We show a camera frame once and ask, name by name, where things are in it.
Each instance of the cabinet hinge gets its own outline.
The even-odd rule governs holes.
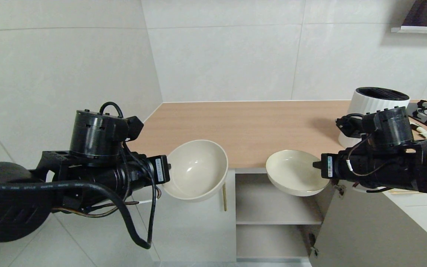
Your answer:
[[[319,256],[319,250],[314,247],[315,245],[315,235],[313,233],[309,233],[309,243],[311,245],[311,253],[314,257]]]
[[[339,199],[344,198],[345,195],[345,191],[346,191],[346,187],[343,184],[339,185],[339,180],[332,180],[332,186],[334,189],[336,189],[337,191],[339,191]]]

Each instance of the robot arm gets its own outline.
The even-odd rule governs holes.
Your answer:
[[[322,154],[313,166],[327,179],[344,179],[367,188],[385,187],[427,193],[427,140],[414,140],[405,107],[336,120],[354,147]]]
[[[114,105],[118,116],[103,113]],[[135,140],[143,123],[137,117],[123,118],[113,102],[99,112],[78,110],[69,151],[44,151],[36,169],[0,162],[0,242],[22,238],[36,230],[51,212],[100,218],[120,210],[132,240],[150,248],[158,184],[170,181],[166,155],[146,157],[131,152],[125,141]],[[52,182],[46,182],[49,171]],[[152,186],[153,199],[148,238],[134,228],[125,202],[132,191]],[[96,206],[105,200],[113,203]],[[106,206],[110,211],[91,214]]]

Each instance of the open cabinet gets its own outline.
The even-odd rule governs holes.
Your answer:
[[[319,232],[332,190],[297,197],[278,190],[266,174],[235,178],[237,261],[307,261],[309,235]]]
[[[382,193],[341,182],[311,197],[276,189],[266,174],[236,174],[238,261],[314,267],[427,266],[427,232]]]

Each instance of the gold cabinet handle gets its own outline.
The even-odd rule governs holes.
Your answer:
[[[222,186],[222,193],[224,195],[224,211],[227,211],[227,188],[225,184]]]
[[[388,191],[390,194],[393,195],[410,195],[410,194],[422,194],[421,192],[418,191],[408,191],[408,190],[403,190],[403,191],[399,191],[399,190],[390,190]]]

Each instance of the wire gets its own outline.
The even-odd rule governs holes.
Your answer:
[[[392,189],[390,187],[382,187],[382,188],[377,189],[377,190],[363,190],[363,189],[358,189],[357,188],[358,184],[359,183],[356,182],[352,186],[352,190],[357,191],[357,192],[361,192],[361,193],[381,193],[381,192],[385,192],[385,191],[388,191],[388,190]]]
[[[350,155],[352,154],[352,152],[357,148],[360,147],[363,143],[365,143],[367,140],[369,140],[372,137],[373,134],[369,134],[366,138],[364,138],[362,141],[358,142],[356,145],[354,145],[350,150],[349,150],[349,154],[347,154],[347,159],[345,160],[345,162],[347,163],[347,166],[349,167],[349,170],[351,171],[351,173],[355,174],[356,176],[369,176],[370,174],[374,174],[376,171],[380,170],[381,168],[383,168],[385,165],[389,164],[391,161],[393,161],[393,159],[389,159],[386,162],[384,162],[382,165],[380,165],[378,168],[374,169],[373,171],[370,171],[366,174],[358,174],[356,172],[354,172],[354,169],[352,168],[352,164],[350,163]]]
[[[128,151],[129,155],[133,158],[133,160],[141,166],[141,169],[143,169],[148,175],[148,177],[151,179],[153,197],[151,201],[151,213],[149,214],[149,226],[148,226],[148,241],[151,241],[152,234],[153,234],[153,226],[154,226],[154,211],[156,210],[156,188],[157,188],[156,182],[154,181],[154,176],[151,173],[151,171],[149,171],[149,169],[147,169],[146,166],[142,164],[142,162],[132,154],[132,152],[128,149],[128,146],[126,145],[126,142],[123,142],[123,147]]]
[[[0,191],[52,191],[57,189],[73,188],[92,189],[98,191],[100,194],[113,201],[113,203],[120,210],[131,239],[136,243],[136,245],[139,245],[142,248],[151,248],[152,234],[148,235],[148,239],[146,241],[141,239],[136,232],[136,228],[134,227],[129,210],[124,204],[123,200],[115,192],[102,184],[97,184],[91,181],[56,181],[46,183],[0,184]]]
[[[126,199],[127,199],[127,198],[128,198],[128,196],[129,196],[131,182],[130,182],[130,180],[129,180],[128,163],[127,163],[127,161],[126,161],[126,155],[124,154],[123,147],[121,147],[121,152],[120,152],[120,154],[121,154],[121,156],[122,156],[122,158],[123,158],[124,170],[125,170],[125,175],[124,175],[124,177],[125,177],[126,191],[125,191],[125,194],[124,194],[124,196],[123,196],[123,202],[124,202],[124,201],[126,201]],[[99,210],[99,209],[100,209],[100,208],[98,208],[98,206],[94,206],[94,207],[87,208],[87,210],[88,210],[87,212],[76,211],[76,210],[72,210],[71,208],[69,208],[69,210],[67,210],[67,211],[69,211],[69,212],[70,212],[70,210],[72,210],[72,211],[76,211],[76,212],[73,212],[73,213],[75,213],[75,214],[77,214],[77,215],[80,215],[79,213],[84,214],[84,215],[88,215],[88,216],[86,216],[86,217],[88,217],[88,218],[103,218],[103,217],[106,217],[106,216],[108,216],[108,215],[113,214],[115,211],[117,211],[117,210],[118,210],[118,208],[117,208],[117,207],[114,207],[114,208],[112,208],[111,210],[109,210],[109,211],[107,211],[107,212],[104,212],[104,213],[100,213],[100,214],[88,214],[89,212],[96,211],[96,210]]]
[[[125,202],[124,204],[127,205],[127,206],[129,206],[129,205],[137,205],[137,204],[139,204],[139,201],[130,201],[130,202]],[[99,210],[100,208],[106,208],[106,207],[112,207],[112,206],[115,206],[115,204],[113,204],[113,203],[107,203],[107,204],[104,204],[104,205],[96,206],[96,209],[93,209],[91,211],[96,211],[96,210]],[[88,217],[88,218],[99,218],[99,217],[96,217],[96,215],[98,215],[98,214],[88,214],[88,213],[84,213],[82,211],[74,210],[72,208],[54,207],[54,208],[52,208],[52,210],[53,211],[65,211],[65,212],[73,213],[73,214],[80,215],[80,216],[83,216],[83,217]]]
[[[107,106],[109,106],[109,105],[112,105],[112,106],[114,106],[114,107],[115,107],[116,111],[118,112],[118,117],[119,117],[119,118],[122,118],[122,117],[123,117],[122,109],[120,108],[120,106],[118,106],[118,105],[117,105],[117,103],[114,103],[114,102],[111,102],[111,101],[110,101],[110,102],[106,102],[106,103],[104,103],[104,104],[101,106],[99,113],[103,113],[103,111],[105,111],[105,108],[106,108]]]
[[[157,191],[157,199],[160,199],[161,198],[161,194],[162,194],[162,192],[161,192],[161,189],[159,189],[157,186],[156,186],[156,191]],[[131,201],[131,202],[125,202],[125,204],[126,205],[137,205],[137,204],[143,204],[143,203],[149,203],[149,202],[152,202],[152,200],[146,200],[146,201]],[[112,206],[114,206],[115,204],[113,204],[113,203],[107,203],[107,204],[103,204],[103,205],[99,205],[99,206],[92,206],[92,207],[90,207],[89,209],[87,209],[87,211],[86,212],[92,212],[92,211],[96,211],[96,210],[99,210],[100,208],[106,208],[106,207],[112,207]],[[85,215],[93,215],[93,214],[88,214],[88,213],[83,213],[81,216],[85,216]]]

